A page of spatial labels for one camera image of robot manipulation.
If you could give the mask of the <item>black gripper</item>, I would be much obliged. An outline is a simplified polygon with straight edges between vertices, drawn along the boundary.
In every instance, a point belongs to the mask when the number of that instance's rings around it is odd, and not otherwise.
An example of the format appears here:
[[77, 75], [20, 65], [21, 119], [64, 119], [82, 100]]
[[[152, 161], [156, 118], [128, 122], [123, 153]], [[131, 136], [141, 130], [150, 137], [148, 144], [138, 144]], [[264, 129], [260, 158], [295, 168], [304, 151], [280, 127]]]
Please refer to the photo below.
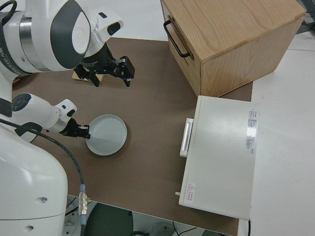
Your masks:
[[64, 135], [64, 136], [68, 136], [68, 137], [82, 137], [85, 139], [90, 139], [91, 135], [88, 132], [89, 131], [90, 126], [89, 125], [80, 125], [76, 122], [76, 120], [74, 118], [71, 118], [66, 127], [60, 131], [60, 134]]
[[99, 87], [100, 84], [96, 74], [116, 75], [116, 77], [124, 81], [127, 87], [130, 87], [131, 80], [134, 78], [135, 68], [127, 56], [116, 60], [107, 43], [104, 43], [97, 53], [83, 58], [82, 65], [79, 64], [75, 67], [74, 72], [79, 80], [86, 79], [96, 87]]

